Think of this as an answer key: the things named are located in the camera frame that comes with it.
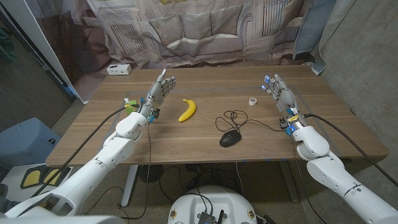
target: yellow banana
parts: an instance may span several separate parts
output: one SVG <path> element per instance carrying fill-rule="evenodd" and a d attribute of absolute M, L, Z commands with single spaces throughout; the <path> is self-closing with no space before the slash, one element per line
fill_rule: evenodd
<path fill-rule="evenodd" d="M 185 121 L 186 119 L 188 119 L 189 117 L 191 117 L 191 115 L 193 114 L 193 112 L 195 112 L 195 110 L 197 109 L 197 105 L 193 100 L 186 100 L 186 99 L 182 99 L 182 101 L 187 102 L 189 107 L 186 110 L 186 112 L 184 112 L 180 118 L 178 119 L 179 122 Z"/>

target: computer mouse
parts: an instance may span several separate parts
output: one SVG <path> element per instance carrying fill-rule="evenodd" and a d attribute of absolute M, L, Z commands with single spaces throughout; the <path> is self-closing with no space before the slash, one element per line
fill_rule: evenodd
<path fill-rule="evenodd" d="M 230 147 L 242 139 L 242 135 L 237 130 L 228 131 L 221 137 L 220 146 Z"/>

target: roll of tape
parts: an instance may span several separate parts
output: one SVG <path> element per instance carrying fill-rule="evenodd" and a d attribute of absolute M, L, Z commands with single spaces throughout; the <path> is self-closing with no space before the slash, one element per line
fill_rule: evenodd
<path fill-rule="evenodd" d="M 257 100 L 255 98 L 252 97 L 252 98 L 249 99 L 249 105 L 250 106 L 255 106 L 256 104 L 257 104 Z"/>

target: robotic arm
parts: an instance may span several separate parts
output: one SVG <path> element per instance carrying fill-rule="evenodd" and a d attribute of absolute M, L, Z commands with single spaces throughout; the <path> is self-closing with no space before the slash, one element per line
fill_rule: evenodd
<path fill-rule="evenodd" d="M 65 183 L 54 190 L 32 197 L 10 209 L 8 218 L 71 216 L 80 214 L 84 202 L 109 171 L 134 152 L 141 129 L 159 117 L 158 107 L 175 86 L 175 78 L 164 78 L 165 70 L 149 89 L 137 112 L 131 113 L 116 126 L 105 140 L 104 147 Z"/>
<path fill-rule="evenodd" d="M 294 94 L 280 76 L 266 76 L 265 83 L 261 88 L 276 100 L 281 112 L 287 112 L 281 128 L 299 142 L 297 153 L 308 161 L 310 175 L 336 192 L 366 223 L 396 223 L 398 211 L 345 170 L 343 162 L 330 151 L 327 140 L 300 114 Z"/>

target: wooden table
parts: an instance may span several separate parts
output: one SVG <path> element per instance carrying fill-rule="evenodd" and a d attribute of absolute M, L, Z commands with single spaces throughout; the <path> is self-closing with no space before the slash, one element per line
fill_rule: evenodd
<path fill-rule="evenodd" d="M 128 76 L 108 76 L 90 102 L 84 107 L 63 138 L 49 155 L 50 166 L 63 164 L 84 139 L 107 115 L 123 104 L 126 96 L 138 100 L 146 95 L 161 70 L 135 70 Z M 242 162 L 292 160 L 294 154 L 289 137 L 273 132 L 259 124 L 245 124 L 242 140 L 223 148 L 219 145 L 222 132 L 216 129 L 215 119 L 224 111 L 242 110 L 249 119 L 256 119 L 274 128 L 279 127 L 282 114 L 271 96 L 261 90 L 264 75 L 278 73 L 295 93 L 303 114 L 314 113 L 342 129 L 371 157 L 387 155 L 386 148 L 357 118 L 333 90 L 308 66 L 175 68 L 167 70 L 167 77 L 175 76 L 177 86 L 160 106 L 160 117 L 150 125 L 153 164 L 181 164 L 197 162 Z M 257 99 L 249 106 L 249 98 Z M 197 104 L 195 114 L 179 123 L 179 116 L 188 108 L 182 98 Z M 87 142 L 70 165 L 83 165 L 101 149 L 114 125 L 126 117 L 125 111 L 111 118 Z M 339 133 L 321 121 L 308 122 L 330 142 L 331 150 L 342 158 L 362 155 Z M 219 122 L 221 128 L 230 127 Z M 143 134 L 135 153 L 123 163 L 147 164 L 149 144 Z"/>

